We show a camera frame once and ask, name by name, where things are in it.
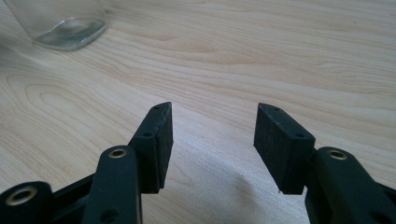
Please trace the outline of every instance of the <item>glass bottom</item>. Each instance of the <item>glass bottom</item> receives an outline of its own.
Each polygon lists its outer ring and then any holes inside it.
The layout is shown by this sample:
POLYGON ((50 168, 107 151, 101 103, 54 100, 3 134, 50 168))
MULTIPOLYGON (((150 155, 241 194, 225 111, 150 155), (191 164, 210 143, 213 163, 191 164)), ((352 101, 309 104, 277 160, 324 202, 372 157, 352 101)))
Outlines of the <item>glass bottom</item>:
POLYGON ((107 24, 98 19, 72 19, 63 21, 34 41, 47 48, 74 50, 91 43, 107 24))

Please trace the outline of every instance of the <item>black plastic part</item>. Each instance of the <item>black plastic part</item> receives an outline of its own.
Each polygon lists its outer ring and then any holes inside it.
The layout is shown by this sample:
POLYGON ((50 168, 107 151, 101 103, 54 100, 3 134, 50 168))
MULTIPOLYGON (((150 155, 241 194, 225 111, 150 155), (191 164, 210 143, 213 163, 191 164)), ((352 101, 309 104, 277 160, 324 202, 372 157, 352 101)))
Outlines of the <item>black plastic part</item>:
POLYGON ((385 194, 387 194, 388 198, 390 198, 393 205, 396 207, 396 190, 382 184, 379 184, 379 186, 384 190, 385 194))
POLYGON ((139 159, 140 190, 158 193, 163 189, 173 145, 172 104, 150 109, 128 144, 139 159))
POLYGON ((53 212, 53 196, 45 182, 27 182, 0 195, 1 224, 48 223, 53 212))
POLYGON ((286 112, 259 104, 254 147, 279 190, 302 194, 305 162, 315 153, 315 137, 286 112))
POLYGON ((93 175, 53 193, 54 210, 52 224, 80 223, 90 194, 93 175))
POLYGON ((309 189, 305 196, 306 212, 311 224, 329 224, 332 220, 332 209, 322 189, 309 189))
POLYGON ((100 157, 81 223, 141 223, 140 208, 134 149, 111 147, 100 157))
POLYGON ((353 155, 323 147, 314 166, 332 209, 329 223, 396 223, 396 207, 353 155))

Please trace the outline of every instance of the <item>small hole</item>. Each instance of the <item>small hole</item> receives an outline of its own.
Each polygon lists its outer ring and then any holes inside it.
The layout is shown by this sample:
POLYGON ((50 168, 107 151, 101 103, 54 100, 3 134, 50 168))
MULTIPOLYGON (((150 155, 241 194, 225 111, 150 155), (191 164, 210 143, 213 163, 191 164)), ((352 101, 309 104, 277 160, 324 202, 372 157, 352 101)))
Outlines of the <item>small hole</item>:
POLYGON ((340 160, 340 161, 344 161, 347 159, 347 155, 340 152, 340 151, 336 151, 336 150, 330 150, 329 154, 332 158, 340 160))
POLYGON ((6 204, 9 206, 16 206, 22 203, 26 203, 33 199, 37 194, 37 189, 34 187, 25 187, 22 189, 17 189, 6 199, 6 204))
POLYGON ((117 217, 119 216, 119 212, 115 209, 108 209, 102 213, 100 216, 100 221, 102 223, 112 223, 114 222, 117 217))
POLYGON ((127 151, 125 149, 115 149, 112 152, 110 152, 110 154, 108 154, 108 156, 110 158, 117 159, 117 158, 121 158, 121 157, 125 156, 126 153, 127 153, 127 151))
POLYGON ((383 224, 392 223, 392 221, 390 220, 390 218, 387 215, 382 214, 380 212, 371 212, 370 216, 372 217, 372 219, 374 219, 378 223, 383 223, 383 224))
POLYGON ((16 195, 14 195, 14 200, 21 200, 23 198, 29 197, 30 194, 31 194, 31 191, 29 191, 29 190, 19 192, 16 195))

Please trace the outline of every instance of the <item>wooden table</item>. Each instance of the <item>wooden table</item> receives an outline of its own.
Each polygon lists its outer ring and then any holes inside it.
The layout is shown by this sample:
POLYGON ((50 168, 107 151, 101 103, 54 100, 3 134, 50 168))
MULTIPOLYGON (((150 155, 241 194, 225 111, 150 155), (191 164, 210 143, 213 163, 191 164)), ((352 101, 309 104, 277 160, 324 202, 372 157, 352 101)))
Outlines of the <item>wooden table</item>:
POLYGON ((0 191, 57 190, 173 103, 172 157, 145 223, 308 223, 253 147, 257 104, 354 154, 396 188, 396 4, 106 0, 107 30, 73 52, 31 43, 0 1, 0 191))

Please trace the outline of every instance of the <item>light wooden surface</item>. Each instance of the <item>light wooden surface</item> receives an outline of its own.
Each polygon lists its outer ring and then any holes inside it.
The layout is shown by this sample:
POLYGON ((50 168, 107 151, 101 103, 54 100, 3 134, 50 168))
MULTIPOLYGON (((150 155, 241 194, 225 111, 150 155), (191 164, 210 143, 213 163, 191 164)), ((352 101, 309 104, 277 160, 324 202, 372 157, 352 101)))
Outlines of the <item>light wooden surface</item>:
POLYGON ((392 0, 106 0, 88 47, 33 45, 0 1, 0 191, 60 189, 173 103, 175 143, 145 223, 308 223, 253 147, 257 103, 354 154, 396 188, 392 0))

